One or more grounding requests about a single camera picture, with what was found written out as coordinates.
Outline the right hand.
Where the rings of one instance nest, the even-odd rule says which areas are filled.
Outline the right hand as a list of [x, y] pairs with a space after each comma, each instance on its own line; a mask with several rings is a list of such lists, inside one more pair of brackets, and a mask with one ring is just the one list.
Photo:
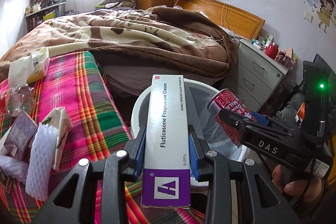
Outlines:
[[308, 186], [303, 199], [305, 201], [314, 201], [323, 191], [323, 182], [320, 178], [314, 177], [310, 184], [308, 180], [297, 180], [284, 184], [281, 165], [278, 164], [272, 172], [272, 182], [281, 193], [286, 193], [290, 196], [300, 196]]

